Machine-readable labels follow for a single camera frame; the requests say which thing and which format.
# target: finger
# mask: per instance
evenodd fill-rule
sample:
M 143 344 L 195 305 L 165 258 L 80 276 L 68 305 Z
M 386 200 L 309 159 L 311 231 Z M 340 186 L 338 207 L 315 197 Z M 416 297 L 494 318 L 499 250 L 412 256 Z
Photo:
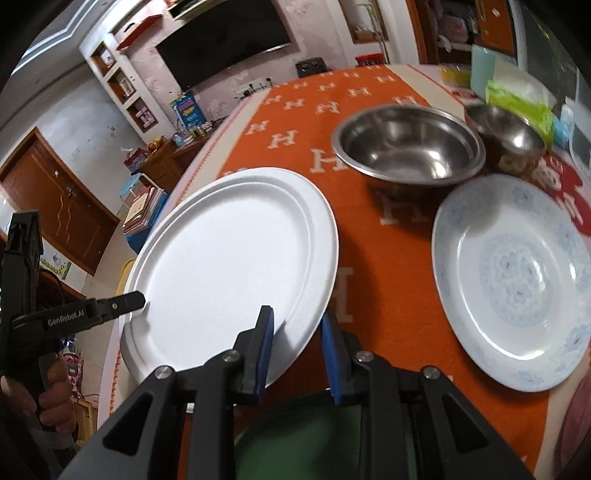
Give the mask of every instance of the finger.
M 10 377 L 0 379 L 0 389 L 8 400 L 8 404 L 17 413 L 35 413 L 37 405 L 27 388 Z
M 58 383 L 68 379 L 68 366 L 61 358 L 47 371 L 47 379 L 51 383 Z
M 64 423 L 56 424 L 56 431 L 60 433 L 72 433 L 76 429 L 76 417 L 72 416 L 69 420 Z
M 72 385 L 68 380 L 54 383 L 49 390 L 39 395 L 39 405 L 42 408 L 53 408 L 70 399 Z
M 57 407 L 43 410 L 39 415 L 41 423 L 48 427 L 67 423 L 72 417 L 74 417 L 74 404 L 69 399 Z

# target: power outlet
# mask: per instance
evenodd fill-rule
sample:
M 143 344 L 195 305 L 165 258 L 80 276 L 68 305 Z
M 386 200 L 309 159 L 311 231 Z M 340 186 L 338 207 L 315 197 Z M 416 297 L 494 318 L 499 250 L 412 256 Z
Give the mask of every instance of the power outlet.
M 251 82 L 244 83 L 242 85 L 237 86 L 236 88 L 233 88 L 232 93 L 234 94 L 234 96 L 240 97 L 246 90 L 251 89 L 251 85 L 253 89 L 260 90 L 267 86 L 267 81 L 263 77 L 259 77 Z

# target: bowl rim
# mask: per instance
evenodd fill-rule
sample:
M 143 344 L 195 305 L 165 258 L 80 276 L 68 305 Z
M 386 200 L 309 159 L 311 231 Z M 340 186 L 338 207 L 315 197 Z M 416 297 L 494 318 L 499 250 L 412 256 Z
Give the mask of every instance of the bowl rim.
M 466 170 L 462 170 L 462 171 L 458 172 L 456 175 L 453 175 L 451 177 L 445 177 L 443 179 L 429 179 L 429 180 L 401 179 L 401 178 L 397 178 L 397 177 L 394 177 L 391 175 L 386 175 L 384 173 L 381 173 L 378 170 L 375 170 L 374 168 L 371 168 L 363 163 L 356 161 L 354 158 L 350 157 L 349 155 L 347 155 L 345 153 L 345 151 L 343 150 L 343 148 L 340 144 L 339 138 L 340 138 L 343 130 L 346 127 L 348 127 L 351 123 L 357 121 L 360 117 L 365 116 L 369 113 L 378 112 L 381 110 L 392 110 L 392 109 L 421 110 L 421 111 L 425 111 L 425 112 L 431 112 L 436 115 L 440 115 L 442 117 L 445 117 L 446 119 L 454 122 L 455 124 L 457 124 L 458 126 L 463 128 L 476 141 L 476 151 L 474 152 L 473 165 L 470 168 L 467 168 Z M 349 167 L 357 170 L 358 172 L 363 173 L 369 177 L 372 177 L 372 178 L 375 178 L 378 180 L 384 180 L 384 181 L 388 181 L 391 183 L 398 183 L 398 184 L 405 184 L 405 185 L 422 185 L 422 186 L 428 186 L 428 187 L 439 187 L 439 186 L 443 187 L 443 186 L 448 186 L 448 185 L 454 185 L 456 183 L 460 183 L 463 180 L 467 180 L 469 178 L 472 178 L 474 175 L 476 175 L 482 169 L 482 167 L 484 166 L 485 160 L 486 160 L 484 143 L 482 142 L 482 138 L 480 137 L 478 132 L 476 132 L 475 129 L 470 127 L 466 122 L 462 121 L 458 117 L 451 115 L 450 113 L 444 112 L 443 110 L 439 110 L 437 108 L 433 108 L 430 106 L 424 106 L 424 105 L 399 105 L 397 103 L 383 103 L 382 105 L 377 105 L 377 106 L 373 106 L 373 107 L 361 110 L 361 111 L 351 115 L 350 117 L 346 118 L 343 122 L 341 122 L 333 130 L 332 135 L 330 136 L 330 145 L 331 145 L 333 151 L 335 152 L 335 154 L 337 155 L 337 157 L 339 157 Z

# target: white plate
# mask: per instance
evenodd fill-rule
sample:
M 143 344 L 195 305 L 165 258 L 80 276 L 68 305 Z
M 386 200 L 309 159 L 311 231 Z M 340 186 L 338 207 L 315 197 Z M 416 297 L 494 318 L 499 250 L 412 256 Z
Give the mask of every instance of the white plate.
M 320 322 L 338 245 L 326 198 L 295 172 L 253 168 L 210 183 L 158 225 L 135 262 L 125 291 L 142 292 L 147 306 L 125 318 L 125 364 L 138 382 L 159 365 L 203 365 L 270 305 L 273 383 Z
M 570 375 L 591 333 L 591 267 L 549 196 L 505 175 L 472 180 L 439 207 L 431 251 L 449 323 L 480 368 L 528 392 Z

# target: book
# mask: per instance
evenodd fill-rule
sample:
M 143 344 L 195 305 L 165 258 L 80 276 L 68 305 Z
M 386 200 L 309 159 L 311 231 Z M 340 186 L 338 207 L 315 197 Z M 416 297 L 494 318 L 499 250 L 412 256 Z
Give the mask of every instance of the book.
M 142 232 L 143 230 L 146 230 L 148 228 L 148 225 L 150 224 L 152 216 L 154 215 L 154 211 L 156 209 L 156 206 L 160 202 L 160 199 L 162 198 L 163 194 L 164 194 L 164 190 L 155 189 L 154 194 L 149 199 L 149 201 L 144 209 L 143 215 L 136 222 L 134 222 L 132 225 L 129 225 L 127 228 L 124 228 L 125 235 L 133 235 L 135 233 Z
M 134 202 L 131 204 L 131 208 L 129 209 L 129 212 L 127 213 L 127 217 L 125 217 L 125 221 L 123 222 L 124 226 L 126 224 L 130 223 L 132 221 L 132 219 L 134 217 L 136 217 L 137 214 L 139 214 L 140 212 L 142 212 L 144 210 L 144 206 L 145 206 L 146 202 L 148 201 L 149 193 L 150 193 L 150 191 L 144 193 L 143 195 L 140 195 L 139 197 L 137 197 L 134 200 Z
M 134 201 L 134 203 L 131 205 L 131 208 L 129 209 L 129 213 L 133 213 L 133 215 L 130 215 L 129 213 L 127 214 L 127 217 L 123 224 L 123 230 L 132 227 L 141 220 L 141 218 L 145 214 L 146 209 L 149 208 L 150 202 L 152 201 L 152 198 L 154 197 L 157 190 L 157 188 L 152 187 L 149 191 L 144 193 L 142 196 L 138 197 L 136 200 L 138 202 L 137 207 L 135 207 L 136 203 Z

